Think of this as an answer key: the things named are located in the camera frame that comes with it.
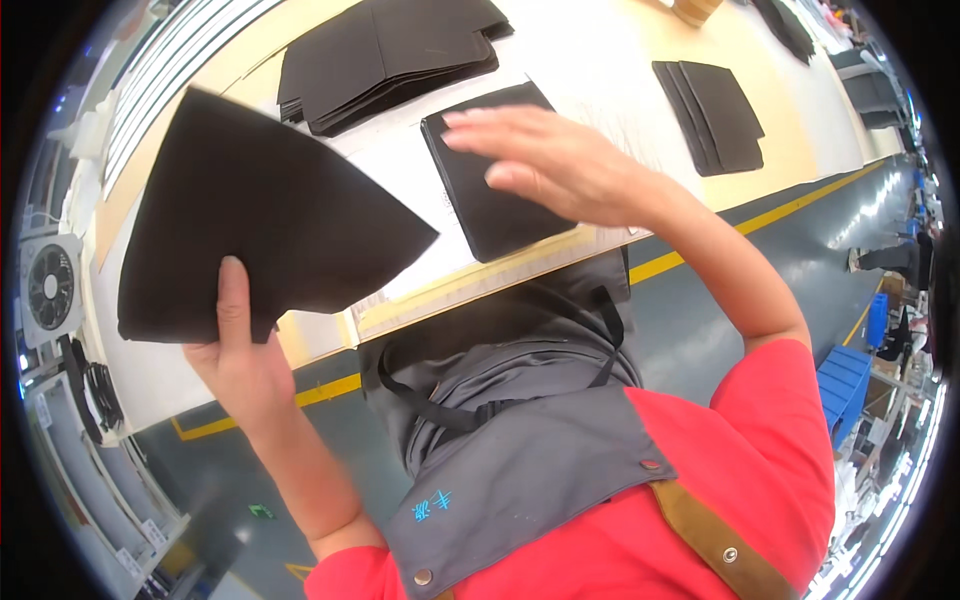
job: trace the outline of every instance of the workbench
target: workbench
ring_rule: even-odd
[[[378,160],[387,154],[385,145],[413,144],[405,140],[412,139],[409,129],[423,116],[527,79],[557,112],[604,133],[714,211],[901,151],[895,131],[863,128],[822,47],[817,46],[809,66],[802,64],[753,7],[725,3],[697,30],[658,0],[493,1],[516,29],[494,43],[500,60],[496,72],[431,92],[328,140],[402,202],[425,189],[434,193],[440,179],[435,169],[414,177],[410,169]],[[352,4],[354,0],[276,4],[223,45],[189,84],[278,116],[276,90],[286,45]],[[759,140],[764,167],[699,177],[651,60],[730,68],[765,132]],[[128,434],[212,399],[179,348],[128,342],[116,331],[120,267],[138,199],[181,96],[182,90],[173,95],[138,139],[98,202],[84,238],[84,261],[89,262],[83,269],[84,338],[98,338],[93,346],[110,367]],[[278,323],[280,342],[291,366],[300,367],[648,234],[580,225],[489,264],[473,262],[428,281],[414,278],[400,292],[381,291],[342,314],[290,311]]]

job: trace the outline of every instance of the gray apron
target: gray apron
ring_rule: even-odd
[[[452,597],[614,494],[677,478],[623,390],[640,386],[629,297],[612,251],[360,348],[367,400],[414,478],[383,532],[409,598]],[[741,597],[789,597],[777,590]]]

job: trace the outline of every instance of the black felt panel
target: black felt panel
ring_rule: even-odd
[[[713,136],[710,133],[707,119],[700,110],[693,97],[693,90],[686,82],[683,74],[677,70],[679,66],[676,62],[663,62],[654,60],[652,63],[654,74],[657,75],[660,86],[666,93],[670,106],[677,115],[677,122],[680,124],[680,130],[684,133],[686,147],[690,150],[690,156],[693,158],[693,166],[701,177],[710,177],[723,173],[723,167],[720,166],[720,156],[717,154],[716,145],[713,143]]]
[[[128,340],[216,340],[217,274],[233,254],[250,273],[252,336],[264,342],[286,310],[343,310],[436,237],[322,142],[190,88],[133,224],[118,330]]]
[[[453,152],[441,139],[447,129],[443,120],[447,112],[525,104],[553,109],[537,86],[527,82],[473,98],[431,114],[420,122],[423,138],[444,180],[446,194],[460,220],[470,251],[480,262],[490,262],[576,227],[575,223],[558,217],[539,204],[491,189],[484,175],[493,161],[470,153]]]
[[[763,129],[733,72],[685,60],[680,61],[680,69],[707,118],[724,172],[762,168],[763,154],[756,140],[763,136]]]
[[[810,57],[815,52],[813,39],[797,15],[779,0],[754,0],[754,4],[780,43],[786,46],[793,56],[805,64],[810,64]]]
[[[321,117],[380,85],[386,77],[370,7],[361,2],[330,19],[324,34],[293,60],[303,117]]]
[[[364,0],[288,46],[276,97],[280,116],[335,135],[495,70],[489,40],[512,31],[490,0]]]

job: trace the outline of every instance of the red t-shirt sleeve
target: red t-shirt sleeve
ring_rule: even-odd
[[[303,582],[308,600],[397,600],[405,598],[390,551],[348,548],[314,567]]]
[[[717,387],[710,408],[804,491],[812,531],[834,520],[833,452],[810,350],[781,339],[743,358]]]

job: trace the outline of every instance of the red shirt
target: red shirt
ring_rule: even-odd
[[[827,553],[833,458],[809,350],[777,340],[741,360],[704,408],[628,388],[680,482],[803,595]],[[406,598],[389,550],[350,548],[317,565],[311,600]],[[453,587],[490,598],[736,596],[663,520],[647,486],[615,495]]]

